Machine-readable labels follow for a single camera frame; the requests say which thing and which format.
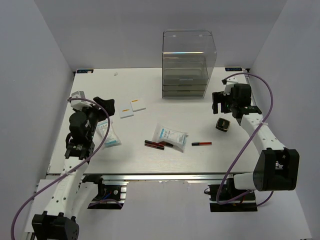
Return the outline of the dark red lipstick tube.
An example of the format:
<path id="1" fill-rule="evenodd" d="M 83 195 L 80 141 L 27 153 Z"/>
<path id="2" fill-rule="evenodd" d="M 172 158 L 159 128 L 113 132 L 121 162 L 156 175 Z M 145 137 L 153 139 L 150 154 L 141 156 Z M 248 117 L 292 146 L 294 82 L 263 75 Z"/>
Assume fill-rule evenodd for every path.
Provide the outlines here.
<path id="1" fill-rule="evenodd" d="M 163 145 L 160 144 L 150 144 L 150 143 L 145 143 L 144 144 L 146 147 L 150 147 L 150 148 L 154 148 L 154 149 L 158 149 L 158 150 L 165 150 L 165 147 Z"/>
<path id="2" fill-rule="evenodd" d="M 161 141 L 161 142 L 154 142 L 154 141 L 150 141 L 150 140 L 145 140 L 144 141 L 145 144 L 149 144 L 149 145 L 157 145 L 157 146 L 167 146 L 172 148 L 174 145 L 169 143 L 169 142 L 165 142 L 165 141 Z"/>

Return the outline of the red lip gloss tube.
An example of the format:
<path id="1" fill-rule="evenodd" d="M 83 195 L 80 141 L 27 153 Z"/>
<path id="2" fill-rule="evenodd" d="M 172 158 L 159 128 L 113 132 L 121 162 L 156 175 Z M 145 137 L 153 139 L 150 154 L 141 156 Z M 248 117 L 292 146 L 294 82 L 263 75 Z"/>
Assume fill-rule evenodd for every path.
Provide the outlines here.
<path id="1" fill-rule="evenodd" d="M 211 146 L 212 142 L 192 142 L 191 146 Z"/>

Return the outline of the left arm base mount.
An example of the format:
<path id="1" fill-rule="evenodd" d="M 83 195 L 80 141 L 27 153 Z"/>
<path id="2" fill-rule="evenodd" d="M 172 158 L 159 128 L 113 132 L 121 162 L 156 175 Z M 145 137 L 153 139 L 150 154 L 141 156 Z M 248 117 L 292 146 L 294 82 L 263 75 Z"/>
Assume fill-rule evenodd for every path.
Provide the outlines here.
<path id="1" fill-rule="evenodd" d="M 105 199 L 113 199 L 119 202 L 125 199 L 123 194 L 126 193 L 126 186 L 123 182 L 116 183 L 114 180 L 106 180 L 102 175 L 97 174 L 86 175 L 82 182 L 91 182 L 97 186 L 97 195 L 93 198 L 93 202 Z"/>

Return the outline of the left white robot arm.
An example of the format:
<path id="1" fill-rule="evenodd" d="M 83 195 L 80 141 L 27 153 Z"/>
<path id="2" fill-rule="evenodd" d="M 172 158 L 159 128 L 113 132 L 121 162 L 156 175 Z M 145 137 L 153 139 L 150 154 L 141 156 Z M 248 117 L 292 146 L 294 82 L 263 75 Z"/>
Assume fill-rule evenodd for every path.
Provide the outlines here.
<path id="1" fill-rule="evenodd" d="M 82 182 L 81 179 L 90 159 L 100 149 L 93 141 L 98 123 L 115 114 L 115 101 L 76 96 L 69 98 L 69 102 L 74 112 L 69 117 L 63 170 L 60 177 L 52 182 L 56 187 L 43 213 L 35 214 L 31 221 L 38 240 L 78 239 L 79 213 L 89 206 L 92 199 L 99 200 L 106 193 L 106 187 L 98 181 Z"/>

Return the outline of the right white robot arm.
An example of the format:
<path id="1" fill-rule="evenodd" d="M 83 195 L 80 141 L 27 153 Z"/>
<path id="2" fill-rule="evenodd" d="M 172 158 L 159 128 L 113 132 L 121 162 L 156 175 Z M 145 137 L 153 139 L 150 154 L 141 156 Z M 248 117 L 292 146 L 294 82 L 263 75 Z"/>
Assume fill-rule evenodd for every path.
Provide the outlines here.
<path id="1" fill-rule="evenodd" d="M 236 174 L 225 188 L 226 195 L 236 200 L 244 190 L 292 191 L 296 188 L 300 155 L 282 144 L 263 123 L 262 111 L 252 105 L 249 84 L 225 81 L 225 89 L 212 94 L 213 113 L 231 113 L 252 137 L 259 158 L 253 172 Z"/>

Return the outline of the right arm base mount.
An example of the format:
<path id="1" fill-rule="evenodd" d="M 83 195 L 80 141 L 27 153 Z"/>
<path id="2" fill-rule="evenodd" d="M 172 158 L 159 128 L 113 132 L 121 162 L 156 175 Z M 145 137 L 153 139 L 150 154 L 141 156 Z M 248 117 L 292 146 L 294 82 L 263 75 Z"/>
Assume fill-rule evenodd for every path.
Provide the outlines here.
<path id="1" fill-rule="evenodd" d="M 209 207 L 211 213 L 240 213 L 240 212 L 257 212 L 256 195 L 254 192 L 248 193 L 227 204 L 218 204 L 216 195 L 219 184 L 211 184 L 203 191 L 209 197 Z M 229 199 L 245 193 L 245 190 L 237 190 L 233 186 L 223 185 L 219 200 L 225 202 Z"/>

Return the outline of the clear acrylic drawer organizer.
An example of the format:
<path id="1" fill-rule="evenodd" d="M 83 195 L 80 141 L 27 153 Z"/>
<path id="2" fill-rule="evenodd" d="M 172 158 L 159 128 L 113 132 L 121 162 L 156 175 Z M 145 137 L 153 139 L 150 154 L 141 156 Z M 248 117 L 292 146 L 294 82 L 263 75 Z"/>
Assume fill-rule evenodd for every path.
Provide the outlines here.
<path id="1" fill-rule="evenodd" d="M 162 35 L 162 97 L 203 98 L 217 49 L 209 30 L 171 29 Z"/>

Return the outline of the white cotton pad packet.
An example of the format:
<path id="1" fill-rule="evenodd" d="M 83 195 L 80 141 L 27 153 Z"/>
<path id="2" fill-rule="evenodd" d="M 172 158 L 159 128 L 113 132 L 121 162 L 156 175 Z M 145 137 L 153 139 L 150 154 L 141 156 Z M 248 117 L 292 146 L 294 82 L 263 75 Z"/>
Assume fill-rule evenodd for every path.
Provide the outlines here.
<path id="1" fill-rule="evenodd" d="M 177 147 L 181 152 L 184 152 L 186 146 L 188 133 L 173 130 L 167 127 L 164 127 L 161 124 L 157 124 L 152 141 L 156 143 L 166 142 L 172 144 L 174 147 Z"/>
<path id="2" fill-rule="evenodd" d="M 102 148 L 110 148 L 110 147 L 115 147 L 115 146 L 120 146 L 122 144 L 121 140 L 115 133 L 113 126 L 112 126 L 112 121 L 110 123 L 108 122 L 107 119 L 100 121 L 97 123 L 96 127 L 96 132 L 99 134 L 99 136 L 103 139 L 107 133 L 108 127 L 109 131 L 107 133 L 107 137 L 105 138 Z"/>

